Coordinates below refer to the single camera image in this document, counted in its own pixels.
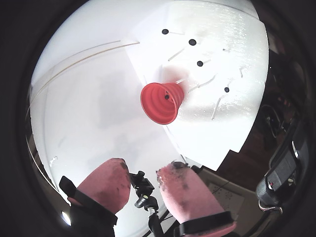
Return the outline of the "pink padded gripper finger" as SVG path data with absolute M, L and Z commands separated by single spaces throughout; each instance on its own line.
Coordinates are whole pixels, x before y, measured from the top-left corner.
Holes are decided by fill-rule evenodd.
M 173 161 L 156 171 L 163 202 L 179 222 L 175 237 L 223 237 L 237 226 L 200 177 Z
M 60 189 L 71 203 L 71 226 L 78 237 L 114 237 L 116 214 L 128 203 L 130 174 L 122 158 L 111 158 L 76 187 L 62 176 Z

